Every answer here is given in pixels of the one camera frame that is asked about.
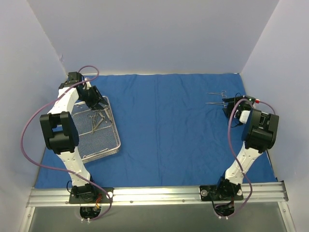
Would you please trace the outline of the wire mesh instrument tray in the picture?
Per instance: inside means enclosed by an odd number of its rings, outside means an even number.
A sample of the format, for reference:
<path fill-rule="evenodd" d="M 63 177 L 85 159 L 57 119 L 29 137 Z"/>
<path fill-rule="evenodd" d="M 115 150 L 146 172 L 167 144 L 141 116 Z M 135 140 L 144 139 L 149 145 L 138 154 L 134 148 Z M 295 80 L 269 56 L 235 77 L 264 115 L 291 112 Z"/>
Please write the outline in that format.
<path fill-rule="evenodd" d="M 104 106 L 104 109 L 111 121 L 111 125 L 96 132 L 91 131 L 91 119 L 88 114 L 94 114 L 96 110 L 91 110 L 85 102 L 77 102 L 72 110 L 72 119 L 79 135 L 78 150 L 80 157 L 100 152 L 108 149 L 106 156 L 117 153 L 121 142 L 119 133 L 114 121 L 111 106 Z"/>

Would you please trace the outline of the steel surgical scissors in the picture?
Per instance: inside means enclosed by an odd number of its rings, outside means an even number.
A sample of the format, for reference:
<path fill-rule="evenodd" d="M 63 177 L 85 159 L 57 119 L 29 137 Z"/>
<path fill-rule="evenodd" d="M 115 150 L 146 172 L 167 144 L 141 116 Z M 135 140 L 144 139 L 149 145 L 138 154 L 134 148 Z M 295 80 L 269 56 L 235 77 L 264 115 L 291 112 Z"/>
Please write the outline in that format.
<path fill-rule="evenodd" d="M 94 113 L 92 115 L 88 114 L 87 117 L 91 119 L 91 131 L 94 132 L 94 130 L 97 127 L 97 117 L 98 117 L 98 114 L 97 113 Z"/>

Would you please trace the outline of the blue surgical drape cloth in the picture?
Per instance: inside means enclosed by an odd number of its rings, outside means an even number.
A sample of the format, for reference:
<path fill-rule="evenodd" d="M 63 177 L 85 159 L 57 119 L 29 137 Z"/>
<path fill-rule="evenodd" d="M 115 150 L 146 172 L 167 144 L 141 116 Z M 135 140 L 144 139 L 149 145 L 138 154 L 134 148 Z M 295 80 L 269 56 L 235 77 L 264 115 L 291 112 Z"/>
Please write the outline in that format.
<path fill-rule="evenodd" d="M 121 140 L 119 152 L 87 163 L 102 187 L 197 186 L 217 183 L 233 163 L 221 97 L 244 95 L 239 74 L 100 76 Z M 243 127 L 231 129 L 239 153 Z"/>

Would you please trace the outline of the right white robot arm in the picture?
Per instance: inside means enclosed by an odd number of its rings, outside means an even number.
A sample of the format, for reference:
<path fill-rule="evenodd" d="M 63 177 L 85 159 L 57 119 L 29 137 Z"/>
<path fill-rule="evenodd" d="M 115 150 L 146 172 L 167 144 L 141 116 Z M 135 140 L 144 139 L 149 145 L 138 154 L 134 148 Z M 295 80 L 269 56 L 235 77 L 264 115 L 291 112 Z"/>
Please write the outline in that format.
<path fill-rule="evenodd" d="M 274 146 L 280 119 L 275 112 L 264 113 L 256 109 L 254 107 L 256 103 L 264 102 L 252 97 L 225 99 L 225 102 L 228 102 L 228 106 L 224 109 L 228 117 L 227 139 L 235 161 L 214 188 L 216 197 L 222 200 L 239 191 L 254 161 Z M 244 125 L 241 136 L 242 147 L 237 155 L 231 143 L 231 124 L 234 118 Z"/>

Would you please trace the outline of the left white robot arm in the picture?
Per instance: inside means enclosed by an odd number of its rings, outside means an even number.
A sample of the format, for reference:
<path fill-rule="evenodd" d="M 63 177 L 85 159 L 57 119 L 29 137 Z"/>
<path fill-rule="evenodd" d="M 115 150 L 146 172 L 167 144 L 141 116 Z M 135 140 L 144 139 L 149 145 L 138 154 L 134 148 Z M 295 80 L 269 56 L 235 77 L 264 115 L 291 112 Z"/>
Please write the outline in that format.
<path fill-rule="evenodd" d="M 90 183 L 93 179 L 78 151 L 79 135 L 71 116 L 76 101 L 85 102 L 91 110 L 109 108 L 109 103 L 96 86 L 90 85 L 81 73 L 70 72 L 67 81 L 60 85 L 58 98 L 51 110 L 40 116 L 40 124 L 46 147 L 57 154 L 70 171 L 71 192 L 91 203 L 98 193 Z"/>

